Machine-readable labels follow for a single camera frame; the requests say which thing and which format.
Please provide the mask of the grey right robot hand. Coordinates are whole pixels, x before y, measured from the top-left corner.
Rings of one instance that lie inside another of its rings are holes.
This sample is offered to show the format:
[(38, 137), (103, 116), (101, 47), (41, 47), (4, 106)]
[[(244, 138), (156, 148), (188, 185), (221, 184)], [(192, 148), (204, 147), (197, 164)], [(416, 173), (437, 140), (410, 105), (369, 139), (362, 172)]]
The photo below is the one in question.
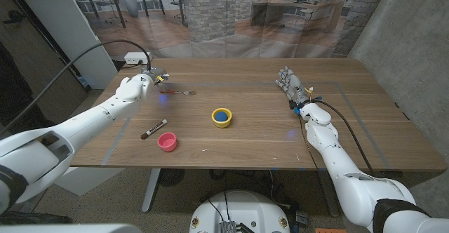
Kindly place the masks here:
[(286, 93), (291, 110), (301, 109), (311, 102), (301, 80), (288, 66), (280, 70), (276, 84)]

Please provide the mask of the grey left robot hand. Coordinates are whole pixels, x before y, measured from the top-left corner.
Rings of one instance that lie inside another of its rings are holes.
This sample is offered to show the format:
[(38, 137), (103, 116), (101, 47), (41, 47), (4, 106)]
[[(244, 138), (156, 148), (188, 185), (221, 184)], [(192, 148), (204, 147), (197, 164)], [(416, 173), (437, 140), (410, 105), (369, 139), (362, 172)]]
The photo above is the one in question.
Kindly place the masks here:
[(162, 68), (152, 67), (148, 69), (144, 67), (141, 69), (141, 73), (148, 75), (154, 82), (155, 86), (159, 85), (161, 82), (165, 80), (168, 80), (169, 77), (169, 74), (166, 72), (166, 70)]

